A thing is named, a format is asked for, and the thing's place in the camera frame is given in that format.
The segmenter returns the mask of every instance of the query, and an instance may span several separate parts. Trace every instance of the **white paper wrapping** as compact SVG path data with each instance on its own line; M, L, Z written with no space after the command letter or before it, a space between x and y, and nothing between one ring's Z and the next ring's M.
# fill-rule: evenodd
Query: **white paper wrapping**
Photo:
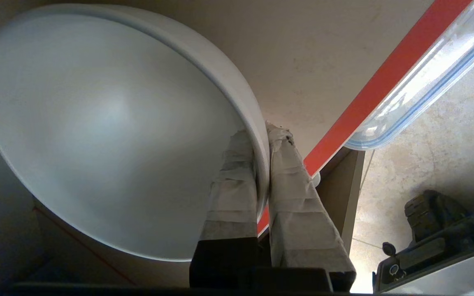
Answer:
M270 244L272 266L354 271L292 134L267 124L270 141Z
M230 138L224 164L210 191L201 240L257 237L257 187L253 147L246 131Z

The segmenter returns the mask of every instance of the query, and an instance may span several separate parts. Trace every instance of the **red edge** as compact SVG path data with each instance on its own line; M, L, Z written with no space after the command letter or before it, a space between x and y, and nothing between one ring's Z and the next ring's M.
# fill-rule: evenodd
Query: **red edge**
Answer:
M307 155L304 164L310 176L321 170L334 156L358 126L471 2L472 0L435 0L433 2L323 139ZM268 223L267 206L257 225L258 234L268 227Z
M42 210L40 210L37 206L34 206L32 208L33 211L35 212L38 212L40 213L41 215L43 215L43 217L47 218L49 221L51 221L56 227L58 227L61 231L63 231L65 234L67 234L68 236L70 236L73 240L75 240L78 244L80 244L82 247L84 247L85 249L87 249L87 251L89 251L90 253L92 253L92 255L94 255L98 260L100 260L100 262L102 262L103 264L105 264L107 267L111 268L115 273L117 273L121 278L125 279L128 283L130 283L131 285L137 285L132 279L130 279L129 277L127 277L125 274L123 274L120 270L118 270L117 268L115 268L113 265L111 265L109 262L107 262L107 260L105 260L102 256L100 256L98 253L96 253L95 251L93 251L90 247L87 247L87 245L85 243L83 243L79 238L77 238L77 236L75 236L74 234L72 234L70 231L66 230L60 223L58 223L57 221L55 221L54 219L52 219L49 215L47 215L45 212L43 212Z

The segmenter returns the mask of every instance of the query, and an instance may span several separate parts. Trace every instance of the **beige countertop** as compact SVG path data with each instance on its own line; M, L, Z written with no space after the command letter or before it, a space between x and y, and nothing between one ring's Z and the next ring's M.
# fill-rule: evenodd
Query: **beige countertop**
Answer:
M0 26L60 0L0 0ZM87 0L161 13L235 63L266 120L289 128L303 157L432 0Z

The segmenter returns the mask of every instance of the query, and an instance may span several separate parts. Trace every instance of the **wooden panel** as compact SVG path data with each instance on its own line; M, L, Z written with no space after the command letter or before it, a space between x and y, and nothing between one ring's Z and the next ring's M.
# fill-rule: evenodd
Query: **wooden panel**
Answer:
M189 262L151 260L113 249L77 231L38 200L35 203L47 252L57 266L83 283L189 287Z
M354 231L364 157L365 151L341 148L321 170L321 183L316 188L347 252Z

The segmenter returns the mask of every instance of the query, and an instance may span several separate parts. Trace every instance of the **white bowl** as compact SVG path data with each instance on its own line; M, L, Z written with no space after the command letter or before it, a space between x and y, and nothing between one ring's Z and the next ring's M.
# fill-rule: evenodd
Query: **white bowl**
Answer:
M63 4L0 31L0 152L67 223L111 247L191 259L230 136L269 148L244 77L207 39L136 8Z

